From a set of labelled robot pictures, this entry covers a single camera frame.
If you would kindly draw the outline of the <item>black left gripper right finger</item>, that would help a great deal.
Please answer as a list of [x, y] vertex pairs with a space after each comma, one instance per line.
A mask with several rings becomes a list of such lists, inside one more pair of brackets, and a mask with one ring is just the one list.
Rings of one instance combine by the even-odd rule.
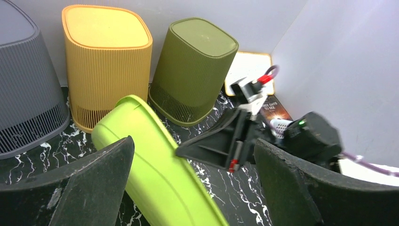
[[351, 178], [259, 139], [258, 176], [274, 226], [396, 226], [399, 189]]

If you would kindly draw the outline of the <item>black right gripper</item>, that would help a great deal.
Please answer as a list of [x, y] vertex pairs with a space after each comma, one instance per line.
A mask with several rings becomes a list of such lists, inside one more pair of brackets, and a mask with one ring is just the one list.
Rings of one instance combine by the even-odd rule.
[[343, 149], [339, 131], [324, 117], [316, 112], [309, 112], [293, 121], [284, 131], [284, 138], [276, 138], [272, 125], [264, 117], [264, 140], [283, 151], [312, 162], [314, 164], [329, 164]]

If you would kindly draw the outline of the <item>orange mesh bin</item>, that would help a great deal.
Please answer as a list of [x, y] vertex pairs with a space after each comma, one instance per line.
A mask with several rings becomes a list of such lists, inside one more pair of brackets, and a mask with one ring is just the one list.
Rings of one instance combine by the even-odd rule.
[[91, 133], [127, 95], [148, 97], [152, 35], [133, 11], [97, 5], [62, 10], [69, 104], [74, 124]]

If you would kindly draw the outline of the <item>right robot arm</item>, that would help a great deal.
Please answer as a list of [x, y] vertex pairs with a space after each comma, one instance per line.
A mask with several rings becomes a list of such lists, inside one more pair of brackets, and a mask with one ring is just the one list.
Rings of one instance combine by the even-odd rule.
[[339, 130], [315, 112], [290, 121], [267, 120], [260, 114], [230, 109], [206, 132], [182, 143], [176, 155], [233, 173], [246, 162], [255, 163], [254, 146], [259, 138], [295, 157], [351, 178], [399, 184], [398, 168], [370, 164], [361, 155], [345, 152]]

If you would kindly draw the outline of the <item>grey mesh bin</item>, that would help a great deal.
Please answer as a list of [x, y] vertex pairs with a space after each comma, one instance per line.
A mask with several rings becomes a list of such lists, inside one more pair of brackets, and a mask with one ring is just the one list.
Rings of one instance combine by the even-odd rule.
[[9, 0], [0, 3], [0, 157], [50, 140], [70, 110], [39, 27]]

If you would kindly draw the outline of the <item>olive green mesh bin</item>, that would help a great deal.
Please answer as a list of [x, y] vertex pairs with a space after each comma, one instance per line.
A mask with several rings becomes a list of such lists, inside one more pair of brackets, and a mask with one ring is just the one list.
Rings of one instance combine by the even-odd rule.
[[198, 17], [170, 24], [149, 88], [149, 101], [182, 127], [198, 124], [212, 111], [239, 43]]

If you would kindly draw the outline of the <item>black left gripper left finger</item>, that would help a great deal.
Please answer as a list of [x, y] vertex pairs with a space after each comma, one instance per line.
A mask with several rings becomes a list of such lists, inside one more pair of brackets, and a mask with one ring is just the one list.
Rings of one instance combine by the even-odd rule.
[[113, 226], [131, 169], [132, 137], [0, 187], [3, 226]]

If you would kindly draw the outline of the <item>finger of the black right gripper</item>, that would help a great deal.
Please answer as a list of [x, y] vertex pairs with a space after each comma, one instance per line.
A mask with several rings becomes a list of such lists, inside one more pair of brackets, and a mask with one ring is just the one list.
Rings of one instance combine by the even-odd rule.
[[238, 170], [249, 156], [249, 112], [228, 109], [207, 131], [176, 149], [176, 156], [219, 169]]

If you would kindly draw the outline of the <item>lime green plastic tub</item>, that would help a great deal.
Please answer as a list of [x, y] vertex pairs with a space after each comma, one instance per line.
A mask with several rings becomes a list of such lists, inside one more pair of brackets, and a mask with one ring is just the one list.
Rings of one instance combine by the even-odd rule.
[[126, 192], [152, 226], [226, 226], [223, 213], [156, 113], [140, 97], [128, 95], [93, 128], [102, 149], [132, 137], [135, 153]]

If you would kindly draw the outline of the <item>white perforated tray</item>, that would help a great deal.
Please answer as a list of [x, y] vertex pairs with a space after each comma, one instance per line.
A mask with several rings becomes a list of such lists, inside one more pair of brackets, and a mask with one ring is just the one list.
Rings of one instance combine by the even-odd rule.
[[285, 120], [285, 119], [272, 119], [270, 121], [270, 124], [272, 125], [271, 132], [272, 134], [278, 138], [278, 139], [283, 139], [284, 138], [284, 131], [287, 129], [287, 127], [292, 123], [293, 121], [290, 120]]

